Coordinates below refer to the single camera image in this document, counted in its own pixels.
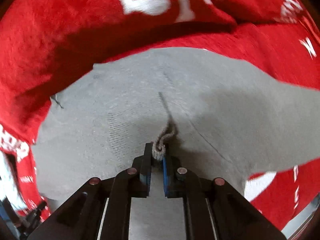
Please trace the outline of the grey knitted garment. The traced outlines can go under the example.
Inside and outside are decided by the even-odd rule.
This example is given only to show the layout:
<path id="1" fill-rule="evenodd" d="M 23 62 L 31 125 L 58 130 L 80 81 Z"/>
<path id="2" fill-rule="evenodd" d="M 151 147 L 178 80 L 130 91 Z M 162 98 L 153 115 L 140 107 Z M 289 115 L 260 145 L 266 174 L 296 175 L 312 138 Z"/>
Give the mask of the grey knitted garment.
<path id="1" fill-rule="evenodd" d="M 164 194 L 166 144 L 199 177 L 226 180 L 281 233 L 319 194 L 319 91 L 247 61 L 153 49 L 95 64 L 50 102 L 33 153 L 56 210 L 152 144 L 149 196 L 131 200 L 128 239 L 186 239 L 183 202 Z"/>

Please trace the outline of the red blanket white characters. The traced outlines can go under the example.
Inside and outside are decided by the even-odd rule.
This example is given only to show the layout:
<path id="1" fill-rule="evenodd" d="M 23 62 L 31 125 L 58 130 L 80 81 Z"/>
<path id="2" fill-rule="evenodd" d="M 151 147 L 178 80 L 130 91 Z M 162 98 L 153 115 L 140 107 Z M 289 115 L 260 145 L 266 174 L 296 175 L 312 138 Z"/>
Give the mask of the red blanket white characters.
<path id="1" fill-rule="evenodd" d="M 153 49 L 203 49 L 319 91 L 319 30 L 301 0 L 14 0 L 1 19 L 1 198 L 46 197 L 33 147 L 50 98 Z"/>

